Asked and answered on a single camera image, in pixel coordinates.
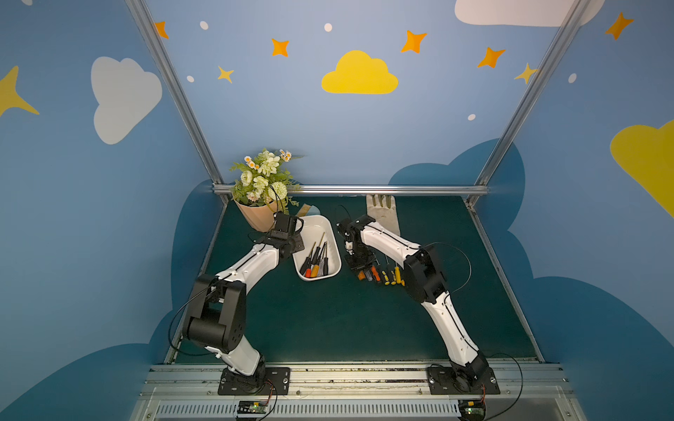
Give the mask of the white plastic storage box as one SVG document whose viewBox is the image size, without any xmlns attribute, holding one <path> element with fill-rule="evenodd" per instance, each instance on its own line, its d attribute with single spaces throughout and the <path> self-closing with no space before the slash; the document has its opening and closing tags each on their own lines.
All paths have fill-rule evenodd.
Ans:
<svg viewBox="0 0 674 421">
<path fill-rule="evenodd" d="M 299 277 L 306 282 L 328 279 L 342 270 L 342 258 L 330 221 L 321 215 L 305 216 L 298 222 L 305 248 L 293 254 Z"/>
</svg>

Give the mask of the black yellow striped screwdriver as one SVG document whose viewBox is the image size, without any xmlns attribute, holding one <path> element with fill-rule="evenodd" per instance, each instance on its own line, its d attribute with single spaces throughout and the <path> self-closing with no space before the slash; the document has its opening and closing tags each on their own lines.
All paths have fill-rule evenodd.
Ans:
<svg viewBox="0 0 674 421">
<path fill-rule="evenodd" d="M 380 274 L 382 276 L 382 283 L 385 286 L 390 286 L 391 285 L 391 279 L 389 277 L 390 270 L 386 268 L 385 266 L 381 266 L 380 268 Z"/>
</svg>

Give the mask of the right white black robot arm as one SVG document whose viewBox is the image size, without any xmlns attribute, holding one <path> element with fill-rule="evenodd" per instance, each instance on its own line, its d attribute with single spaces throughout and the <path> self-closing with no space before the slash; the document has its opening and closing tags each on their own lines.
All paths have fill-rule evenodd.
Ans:
<svg viewBox="0 0 674 421">
<path fill-rule="evenodd" d="M 451 367 L 466 382 L 475 382 L 488 364 L 451 302 L 435 247 L 405 240 L 367 215 L 355 221 L 344 219 L 336 227 L 344 240 L 345 261 L 355 275 L 367 280 L 375 278 L 375 252 L 402 268 L 405 291 L 434 321 L 447 347 Z"/>
</svg>

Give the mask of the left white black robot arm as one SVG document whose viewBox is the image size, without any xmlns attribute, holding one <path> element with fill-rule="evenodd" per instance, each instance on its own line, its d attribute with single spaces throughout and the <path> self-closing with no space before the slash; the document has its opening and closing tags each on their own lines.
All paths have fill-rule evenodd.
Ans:
<svg viewBox="0 0 674 421">
<path fill-rule="evenodd" d="M 230 268 L 201 275 L 183 306 L 183 337 L 224 361 L 234 379 L 259 387 L 265 362 L 245 337 L 247 293 L 279 263 L 302 251 L 304 221 L 274 214 L 270 231 Z"/>
</svg>

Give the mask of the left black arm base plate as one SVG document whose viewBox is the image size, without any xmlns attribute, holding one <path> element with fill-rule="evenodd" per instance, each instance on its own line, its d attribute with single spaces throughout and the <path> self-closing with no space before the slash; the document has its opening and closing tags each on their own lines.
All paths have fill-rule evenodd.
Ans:
<svg viewBox="0 0 674 421">
<path fill-rule="evenodd" d="M 246 376 L 226 368 L 219 380 L 219 396 L 261 396 L 264 394 L 287 396 L 290 387 L 291 369 L 288 367 L 268 367 L 256 370 Z"/>
</svg>

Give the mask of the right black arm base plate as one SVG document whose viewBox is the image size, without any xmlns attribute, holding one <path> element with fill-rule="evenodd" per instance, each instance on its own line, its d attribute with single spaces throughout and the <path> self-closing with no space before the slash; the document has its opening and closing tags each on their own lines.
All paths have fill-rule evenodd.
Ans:
<svg viewBox="0 0 674 421">
<path fill-rule="evenodd" d="M 431 364 L 426 367 L 428 386 L 432 395 L 499 395 L 494 371 L 486 368 L 479 378 L 472 379 L 454 368 Z"/>
</svg>

